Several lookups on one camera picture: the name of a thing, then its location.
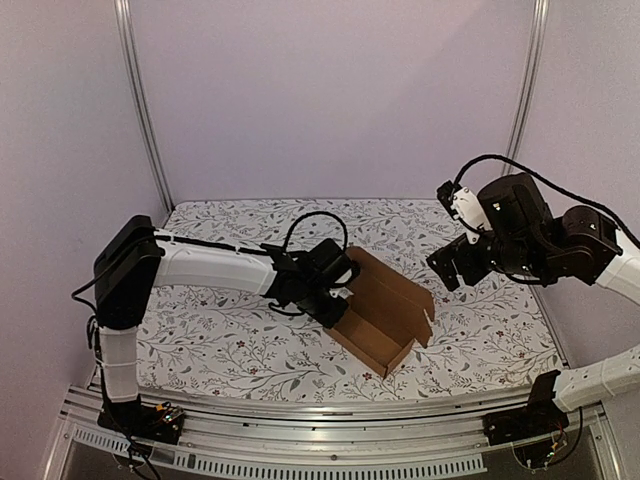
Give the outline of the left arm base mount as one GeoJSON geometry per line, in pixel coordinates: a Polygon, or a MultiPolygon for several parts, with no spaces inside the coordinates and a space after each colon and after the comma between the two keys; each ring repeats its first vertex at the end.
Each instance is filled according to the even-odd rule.
{"type": "Polygon", "coordinates": [[[185,410],[170,402],[147,406],[140,398],[123,403],[105,399],[97,424],[126,438],[177,445],[185,419],[185,410]]]}

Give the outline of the brown cardboard box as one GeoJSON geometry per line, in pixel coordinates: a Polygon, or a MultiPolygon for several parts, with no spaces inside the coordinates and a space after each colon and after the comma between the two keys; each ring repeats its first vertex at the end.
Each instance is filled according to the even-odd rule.
{"type": "Polygon", "coordinates": [[[435,305],[430,291],[361,247],[347,249],[360,274],[347,289],[348,309],[325,333],[381,378],[400,366],[414,344],[427,347],[435,305]]]}

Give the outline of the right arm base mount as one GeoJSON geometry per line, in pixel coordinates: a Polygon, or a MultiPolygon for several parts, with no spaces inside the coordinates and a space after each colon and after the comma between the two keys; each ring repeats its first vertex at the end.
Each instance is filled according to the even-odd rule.
{"type": "Polygon", "coordinates": [[[568,416],[553,402],[555,380],[559,375],[559,370],[539,375],[524,406],[489,413],[482,418],[483,433],[491,446],[545,437],[541,442],[513,450],[516,460],[528,469],[549,466],[566,439],[568,416]]]}

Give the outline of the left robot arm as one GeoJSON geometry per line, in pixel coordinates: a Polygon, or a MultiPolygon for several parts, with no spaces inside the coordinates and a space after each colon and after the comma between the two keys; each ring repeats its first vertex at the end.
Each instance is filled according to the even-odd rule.
{"type": "Polygon", "coordinates": [[[332,328],[348,309],[337,292],[359,273],[346,243],[332,238],[310,250],[291,250],[287,241],[248,248],[181,237],[136,215],[104,248],[92,278],[71,298],[91,310],[88,344],[96,351],[102,392],[111,402],[109,415],[126,433],[138,434],[148,426],[149,415],[137,403],[137,332],[154,288],[250,293],[267,299],[279,315],[308,316],[332,328]]]}

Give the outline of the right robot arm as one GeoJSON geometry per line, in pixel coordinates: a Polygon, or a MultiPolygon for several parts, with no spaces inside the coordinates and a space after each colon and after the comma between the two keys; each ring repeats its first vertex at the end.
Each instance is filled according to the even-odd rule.
{"type": "MultiPolygon", "coordinates": [[[[639,248],[622,223],[586,201],[552,215],[534,178],[498,178],[479,193],[446,181],[437,199],[465,231],[427,263],[448,291],[474,286],[492,272],[520,284],[546,287],[564,277],[639,300],[639,248]]],[[[567,413],[639,386],[639,349],[631,347],[590,365],[536,378],[517,427],[537,436],[556,411],[567,413]]]]}

